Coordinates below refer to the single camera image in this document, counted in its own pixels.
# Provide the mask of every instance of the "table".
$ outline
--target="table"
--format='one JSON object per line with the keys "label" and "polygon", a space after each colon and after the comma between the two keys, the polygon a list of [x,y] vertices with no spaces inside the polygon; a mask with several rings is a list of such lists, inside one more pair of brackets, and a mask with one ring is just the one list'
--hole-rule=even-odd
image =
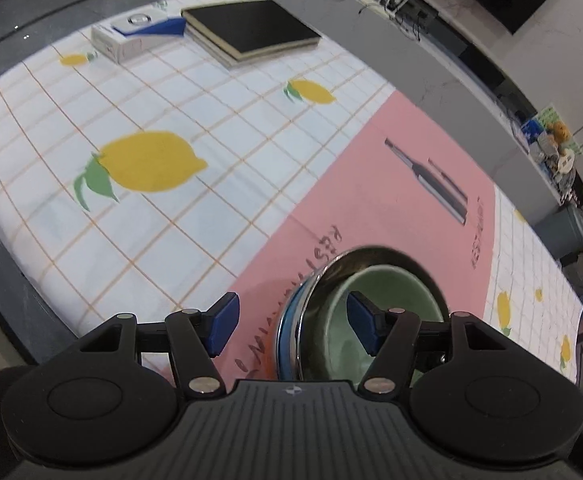
{"label": "table", "polygon": [[[234,290],[241,319],[216,364],[230,381],[263,377],[292,288],[378,243],[422,264],[451,311],[575,380],[582,306],[542,243],[439,126],[337,43],[232,70],[187,35],[120,66],[92,54],[84,29],[0,77],[0,238],[76,335],[119,312],[152,322],[204,310]],[[112,162],[112,143],[141,130],[171,140]],[[128,189],[176,171],[160,158],[173,142],[193,150],[183,164],[204,161],[193,175]],[[94,154],[102,166],[88,183]],[[144,363],[169,371],[164,356]]]}

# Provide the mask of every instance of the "white box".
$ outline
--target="white box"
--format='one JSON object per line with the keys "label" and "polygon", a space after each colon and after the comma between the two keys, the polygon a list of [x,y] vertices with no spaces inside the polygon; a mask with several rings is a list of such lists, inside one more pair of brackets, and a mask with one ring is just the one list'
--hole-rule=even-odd
{"label": "white box", "polygon": [[[149,6],[132,10],[129,12],[129,15],[139,14],[143,11],[151,12],[154,16],[161,12],[156,7]],[[168,15],[166,13],[163,14],[165,19],[167,19]],[[180,36],[164,34],[134,34],[132,36],[125,36],[112,27],[112,23],[120,22],[121,19],[124,19],[124,16],[96,23],[91,28],[91,42],[95,49],[116,63],[122,63],[142,54],[145,50],[169,43],[169,41],[173,41],[175,38],[180,38]]]}

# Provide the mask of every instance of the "yellow lemon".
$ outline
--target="yellow lemon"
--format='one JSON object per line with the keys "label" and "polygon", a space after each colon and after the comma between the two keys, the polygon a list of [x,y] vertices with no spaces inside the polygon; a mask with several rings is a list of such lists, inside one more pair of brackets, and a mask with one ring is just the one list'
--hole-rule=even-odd
{"label": "yellow lemon", "polygon": [[60,56],[60,64],[65,66],[79,66],[96,58],[96,54],[89,52],[88,54],[69,54],[67,56]]}
{"label": "yellow lemon", "polygon": [[89,211],[83,198],[83,183],[95,193],[118,201],[110,179],[134,191],[165,191],[206,167],[207,162],[176,134],[139,132],[116,139],[92,155],[85,171],[74,181],[74,191],[80,205]]}
{"label": "yellow lemon", "polygon": [[567,368],[567,363],[571,360],[571,345],[569,344],[569,338],[567,336],[563,337],[563,343],[560,346],[560,368],[564,370]]}
{"label": "yellow lemon", "polygon": [[335,97],[324,86],[308,79],[292,79],[283,90],[290,99],[307,99],[320,105],[328,105],[335,101]]}
{"label": "yellow lemon", "polygon": [[503,334],[509,337],[511,328],[511,305],[509,304],[509,296],[506,292],[501,292],[496,300],[496,309],[498,311],[498,323]]}

